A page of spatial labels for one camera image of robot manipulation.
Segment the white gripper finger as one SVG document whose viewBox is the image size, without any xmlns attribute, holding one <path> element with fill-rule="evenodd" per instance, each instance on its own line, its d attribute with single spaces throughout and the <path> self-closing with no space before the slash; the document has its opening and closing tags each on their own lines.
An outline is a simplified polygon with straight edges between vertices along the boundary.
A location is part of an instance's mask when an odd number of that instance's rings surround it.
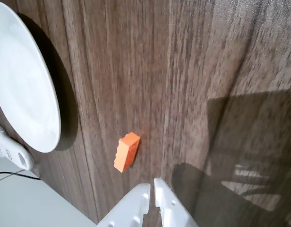
<svg viewBox="0 0 291 227">
<path fill-rule="evenodd" d="M 98 223 L 99 227 L 141 227 L 149 212 L 149 183 L 140 183 L 129 191 Z"/>
<path fill-rule="evenodd" d="M 197 227 L 198 225 L 177 196 L 161 178 L 154 179 L 155 206 L 160 208 L 163 227 Z"/>
</svg>

